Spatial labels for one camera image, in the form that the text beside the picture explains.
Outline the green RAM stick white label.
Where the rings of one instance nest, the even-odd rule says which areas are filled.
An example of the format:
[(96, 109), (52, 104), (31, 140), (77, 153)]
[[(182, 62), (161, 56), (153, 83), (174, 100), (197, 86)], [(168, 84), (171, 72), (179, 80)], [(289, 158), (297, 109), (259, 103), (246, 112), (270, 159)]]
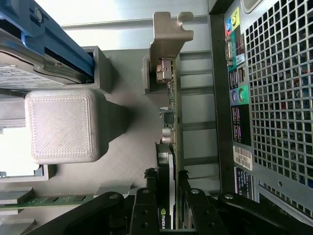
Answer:
[(17, 210), (39, 207), (62, 207), (77, 206), (93, 199), (92, 194), (83, 195), (58, 195), (58, 196), (36, 196), (24, 199), (18, 204), (0, 205), (0, 210)]

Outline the grey plastic parts rack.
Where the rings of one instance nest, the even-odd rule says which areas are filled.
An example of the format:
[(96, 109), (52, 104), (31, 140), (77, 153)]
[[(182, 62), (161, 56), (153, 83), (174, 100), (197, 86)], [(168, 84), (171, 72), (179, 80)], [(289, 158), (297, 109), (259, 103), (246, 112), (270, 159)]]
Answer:
[[(146, 186), (145, 170), (157, 165), (159, 110), (167, 104), (165, 92), (150, 89), (149, 51), (87, 51), (95, 59), (94, 83), (0, 89), (0, 131), (27, 128), (40, 165), (32, 176), (0, 172), (0, 205), (109, 191), (125, 197)], [(77, 206), (0, 210), (0, 235), (26, 234)]]

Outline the hard disk with blue carrier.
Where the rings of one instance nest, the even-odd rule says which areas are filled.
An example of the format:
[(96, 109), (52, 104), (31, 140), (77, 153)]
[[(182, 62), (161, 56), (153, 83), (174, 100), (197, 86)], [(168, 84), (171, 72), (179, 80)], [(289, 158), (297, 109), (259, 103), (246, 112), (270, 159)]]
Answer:
[(0, 89), (31, 91), (94, 81), (95, 61), (35, 0), (0, 0)]

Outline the silver CPU chip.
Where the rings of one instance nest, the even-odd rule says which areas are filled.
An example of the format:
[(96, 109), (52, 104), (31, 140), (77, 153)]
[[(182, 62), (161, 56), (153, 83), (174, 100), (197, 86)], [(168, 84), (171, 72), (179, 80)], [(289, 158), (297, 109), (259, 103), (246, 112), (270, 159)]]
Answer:
[(0, 131), (0, 172), (5, 172), (7, 177), (32, 176), (39, 166), (32, 158), (27, 128), (3, 128)]

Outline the open black PC case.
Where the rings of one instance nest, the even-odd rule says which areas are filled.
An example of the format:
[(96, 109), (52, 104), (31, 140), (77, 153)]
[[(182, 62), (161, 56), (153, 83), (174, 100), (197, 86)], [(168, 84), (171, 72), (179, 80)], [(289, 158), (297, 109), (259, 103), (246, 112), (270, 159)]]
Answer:
[(313, 0), (209, 5), (222, 192), (313, 235)]

